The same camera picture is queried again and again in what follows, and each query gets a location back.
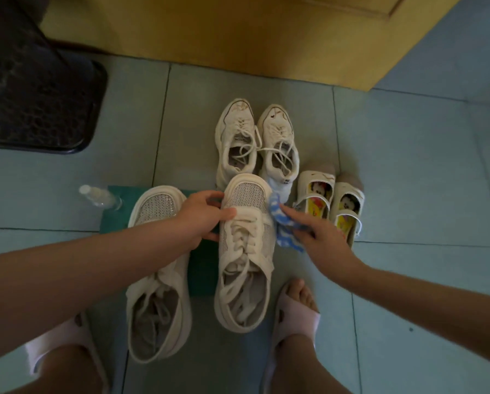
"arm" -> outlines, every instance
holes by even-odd
[[[490,360],[490,296],[368,267],[333,224],[288,207],[284,211],[313,229],[314,236],[295,234],[330,280]]]
[[[0,254],[0,356],[101,298],[159,270],[234,217],[222,192],[191,195],[173,218],[120,232]]]

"leg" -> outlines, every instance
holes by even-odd
[[[89,352],[81,346],[50,351],[40,365],[37,380],[8,394],[100,394],[103,381]]]
[[[302,279],[294,279],[288,296],[318,312],[311,291]],[[350,393],[320,364],[310,338],[292,335],[277,347],[277,366],[272,377],[273,394]]]

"yellow door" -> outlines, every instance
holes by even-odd
[[[51,0],[51,39],[369,90],[458,0]]]

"black object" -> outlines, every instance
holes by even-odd
[[[101,64],[59,53],[15,0],[0,0],[0,148],[82,151],[106,83]]]

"forearm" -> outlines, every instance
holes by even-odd
[[[347,290],[490,360],[490,296],[364,266]]]
[[[176,219],[0,254],[0,356],[189,251]]]

